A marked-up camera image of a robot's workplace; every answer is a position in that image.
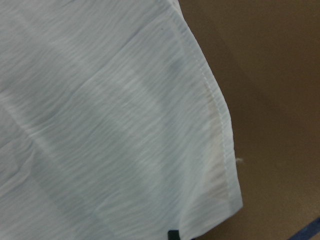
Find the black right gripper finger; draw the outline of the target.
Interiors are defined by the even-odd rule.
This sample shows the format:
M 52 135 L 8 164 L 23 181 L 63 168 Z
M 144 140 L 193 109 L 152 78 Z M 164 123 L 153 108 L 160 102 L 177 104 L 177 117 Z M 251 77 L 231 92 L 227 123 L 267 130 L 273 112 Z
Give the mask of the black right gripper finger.
M 171 222 L 168 225 L 167 239 L 168 240 L 180 240 L 179 222 L 178 221 Z

